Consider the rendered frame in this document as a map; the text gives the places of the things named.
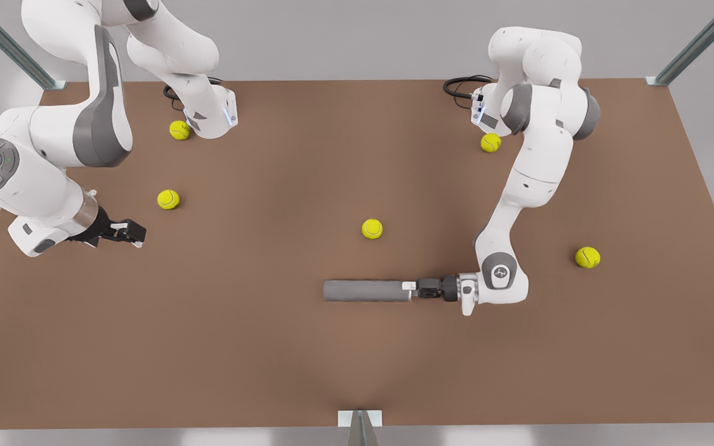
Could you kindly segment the grey tennis ball tube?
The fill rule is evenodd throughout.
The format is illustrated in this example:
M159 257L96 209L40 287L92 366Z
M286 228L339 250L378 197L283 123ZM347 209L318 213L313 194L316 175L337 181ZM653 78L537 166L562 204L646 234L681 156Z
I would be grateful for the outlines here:
M416 292L405 292L403 281L326 280L323 296L328 302L410 302Z

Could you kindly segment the silver frame post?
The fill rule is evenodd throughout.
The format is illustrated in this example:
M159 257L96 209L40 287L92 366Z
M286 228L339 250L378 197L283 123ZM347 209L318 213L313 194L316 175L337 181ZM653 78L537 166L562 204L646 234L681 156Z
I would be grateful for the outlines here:
M338 426L348 427L346 446L379 446L375 427L382 427L382 410L340 410Z
M677 79L686 68L697 59L714 42L714 17L703 26L702 31L692 38L691 42L663 68L657 76L646 76L647 85L669 85Z
M25 51L2 26L0 26L0 50L43 90L65 89L67 82L52 78L40 63L37 63L37 60L33 59L28 51Z

